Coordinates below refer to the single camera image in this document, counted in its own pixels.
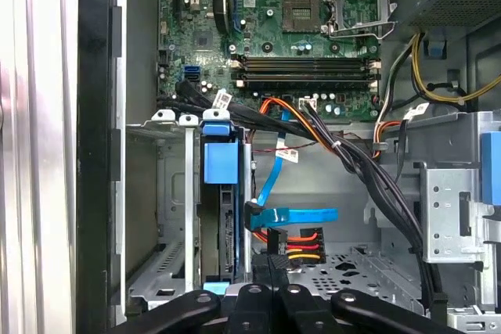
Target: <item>perforated metal plate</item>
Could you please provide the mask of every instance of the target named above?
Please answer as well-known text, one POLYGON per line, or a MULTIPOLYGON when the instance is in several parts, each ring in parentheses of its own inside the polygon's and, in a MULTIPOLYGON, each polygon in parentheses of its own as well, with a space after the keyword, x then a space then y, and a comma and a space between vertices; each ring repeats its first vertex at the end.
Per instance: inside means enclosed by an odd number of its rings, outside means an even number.
POLYGON ((476 27, 501 13, 501 0, 437 0, 411 23, 419 27, 476 27))

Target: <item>sata port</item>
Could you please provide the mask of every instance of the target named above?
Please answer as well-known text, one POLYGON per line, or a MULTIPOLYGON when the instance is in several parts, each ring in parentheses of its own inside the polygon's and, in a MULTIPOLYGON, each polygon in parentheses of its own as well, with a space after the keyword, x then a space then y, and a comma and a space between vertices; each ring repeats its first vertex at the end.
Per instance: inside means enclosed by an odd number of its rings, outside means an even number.
POLYGON ((185 66, 185 74, 199 74, 200 66, 185 66))
POLYGON ((191 82, 199 82, 200 75, 199 74, 185 74, 185 79, 191 82))

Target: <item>metal bracket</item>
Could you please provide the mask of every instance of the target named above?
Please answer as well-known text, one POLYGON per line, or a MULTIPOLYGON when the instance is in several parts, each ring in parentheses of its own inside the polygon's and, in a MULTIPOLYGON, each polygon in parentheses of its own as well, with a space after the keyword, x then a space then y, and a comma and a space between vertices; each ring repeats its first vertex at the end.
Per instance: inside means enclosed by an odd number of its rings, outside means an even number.
POLYGON ((198 284, 197 268, 195 268, 195 128, 198 117, 182 115, 179 126, 185 127, 185 291, 193 291, 198 284))
POLYGON ((222 121, 222 120, 229 120, 230 116, 228 110, 208 109, 204 111, 202 119, 204 119, 204 121, 207 120, 222 121))
POLYGON ((477 306, 449 308, 447 325, 461 332, 497 334, 501 332, 501 314, 482 313, 477 306))
POLYGON ((494 207, 477 203, 478 170, 421 171, 424 200, 424 260, 432 264, 470 264, 483 261, 487 241, 501 241, 501 224, 486 220, 494 207), (461 195, 469 200, 461 200, 461 195))
POLYGON ((377 0, 379 19, 363 22, 359 21, 353 26, 348 26, 344 20, 344 4, 345 0, 324 0, 330 7, 331 17, 327 25, 322 27, 322 31, 327 33, 330 39, 338 38, 353 38, 354 34, 346 32, 359 31, 360 29, 370 29, 373 27, 389 26, 391 29, 383 35, 377 35, 371 32, 365 34, 357 34, 356 37, 374 36, 379 40, 385 39, 395 29, 396 22, 390 21, 391 14, 397 9, 397 3, 392 0, 377 0))
POLYGON ((152 117, 152 121, 160 121, 162 123, 175 122, 175 113, 172 110, 158 110, 152 117))
POLYGON ((380 257, 374 255, 361 254, 357 249, 352 250, 353 261, 357 265, 370 270, 379 278, 379 284, 390 291, 393 291, 392 303, 397 303, 416 314, 424 314, 423 305, 419 302, 421 292, 418 287, 408 279, 402 277, 397 271, 386 265, 380 257))

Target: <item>blue plastic tab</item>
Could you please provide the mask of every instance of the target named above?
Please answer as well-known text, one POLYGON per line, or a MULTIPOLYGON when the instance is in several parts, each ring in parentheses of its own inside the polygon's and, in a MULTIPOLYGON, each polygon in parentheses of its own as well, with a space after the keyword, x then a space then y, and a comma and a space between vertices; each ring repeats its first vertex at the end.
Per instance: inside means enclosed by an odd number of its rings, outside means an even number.
POLYGON ((250 218, 251 230, 273 228, 288 224, 323 223, 337 221, 337 209, 264 209, 250 218))
POLYGON ((205 123, 202 133, 206 136, 229 136, 229 123, 210 122, 205 123))
POLYGON ((204 181, 207 184, 238 184, 238 144, 205 144, 204 181))
POLYGON ((210 291, 219 296, 224 296, 228 286, 229 282, 205 282, 204 290, 210 291))
POLYGON ((501 205, 501 132, 481 136, 482 202, 501 205))

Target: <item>white label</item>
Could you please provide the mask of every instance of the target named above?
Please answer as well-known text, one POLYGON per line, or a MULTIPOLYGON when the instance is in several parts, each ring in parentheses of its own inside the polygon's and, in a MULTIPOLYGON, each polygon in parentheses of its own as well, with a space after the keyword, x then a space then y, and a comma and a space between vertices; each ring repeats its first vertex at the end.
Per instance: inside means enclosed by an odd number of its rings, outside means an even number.
POLYGON ((423 115, 426 113, 426 110, 428 109, 428 106, 430 105, 429 102, 421 103, 416 109, 414 110, 414 116, 417 115, 423 115))
POLYGON ((407 114, 404 116, 404 120, 411 120, 413 117, 416 117, 418 115, 423 115, 424 113, 426 113, 426 110, 427 110, 429 105, 430 105, 429 102, 421 103, 415 109, 410 109, 407 112, 407 114))
POLYGON ((256 8, 256 0, 243 0, 244 8, 256 8))
POLYGON ((277 150, 276 156, 283 158, 285 160, 289 160, 290 162, 297 163, 299 162, 299 152, 294 149, 288 150, 277 150))
POLYGON ((226 92, 224 89, 218 90, 218 94, 212 103, 213 109, 227 110, 228 105, 232 100, 232 96, 226 92))

